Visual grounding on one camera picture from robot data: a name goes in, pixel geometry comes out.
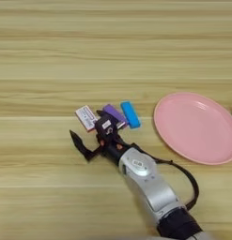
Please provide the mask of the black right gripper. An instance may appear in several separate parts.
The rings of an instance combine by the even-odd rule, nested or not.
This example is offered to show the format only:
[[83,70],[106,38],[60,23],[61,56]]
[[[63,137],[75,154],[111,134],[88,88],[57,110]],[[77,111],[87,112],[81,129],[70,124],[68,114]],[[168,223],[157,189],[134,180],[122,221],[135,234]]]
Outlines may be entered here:
[[[96,110],[96,113],[99,117],[103,117],[105,115],[103,110]],[[111,159],[115,165],[118,165],[121,157],[131,148],[131,145],[125,143],[117,132],[113,132],[108,135],[97,133],[96,137],[99,147],[94,151],[86,148],[82,139],[72,130],[70,131],[70,136],[74,146],[85,157],[87,162],[96,155],[102,155]]]

